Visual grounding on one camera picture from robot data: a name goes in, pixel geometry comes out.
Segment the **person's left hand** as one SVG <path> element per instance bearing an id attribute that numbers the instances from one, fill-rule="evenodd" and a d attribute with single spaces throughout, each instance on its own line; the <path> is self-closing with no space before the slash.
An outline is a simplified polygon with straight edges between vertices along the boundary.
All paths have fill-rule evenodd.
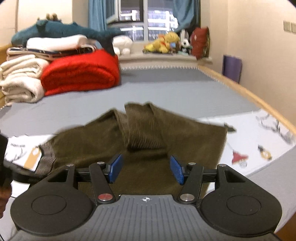
<path id="1" fill-rule="evenodd" d="M 4 216 L 4 211 L 6 209 L 6 205 L 11 197 L 12 187 L 8 185 L 6 187 L 1 187 L 0 189 L 0 219 Z"/>

